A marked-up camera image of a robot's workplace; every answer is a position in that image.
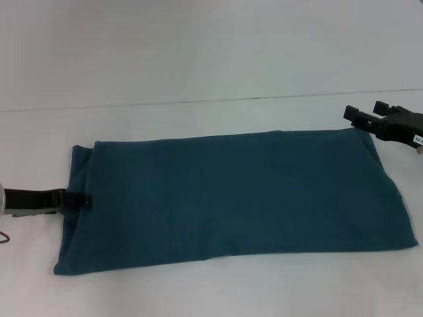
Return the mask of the teal printed t-shirt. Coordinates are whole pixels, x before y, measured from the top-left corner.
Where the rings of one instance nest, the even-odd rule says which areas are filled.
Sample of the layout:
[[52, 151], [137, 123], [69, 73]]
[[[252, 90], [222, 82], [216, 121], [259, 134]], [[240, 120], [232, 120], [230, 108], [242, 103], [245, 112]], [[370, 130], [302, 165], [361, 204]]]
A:
[[370, 135], [271, 131], [76, 146], [56, 275], [222, 256], [415, 247]]

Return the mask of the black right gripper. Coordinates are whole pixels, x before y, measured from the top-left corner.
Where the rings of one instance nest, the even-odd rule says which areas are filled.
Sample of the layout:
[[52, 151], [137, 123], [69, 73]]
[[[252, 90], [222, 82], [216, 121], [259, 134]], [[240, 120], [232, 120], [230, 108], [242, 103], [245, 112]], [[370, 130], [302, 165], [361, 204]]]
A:
[[384, 117], [382, 120], [359, 111], [353, 106], [347, 106], [344, 119], [351, 126], [364, 130], [382, 141], [403, 143], [415, 149], [423, 147], [423, 114], [403, 112], [397, 106], [376, 101], [373, 113]]

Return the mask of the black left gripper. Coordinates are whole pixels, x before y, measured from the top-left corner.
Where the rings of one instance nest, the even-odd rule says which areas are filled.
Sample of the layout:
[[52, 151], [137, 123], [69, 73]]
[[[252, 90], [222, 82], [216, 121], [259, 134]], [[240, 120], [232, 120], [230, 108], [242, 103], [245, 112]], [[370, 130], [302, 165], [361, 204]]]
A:
[[26, 217], [56, 214], [66, 208], [90, 208], [92, 197], [86, 192], [66, 192], [64, 189], [31, 191], [4, 189], [4, 214]]

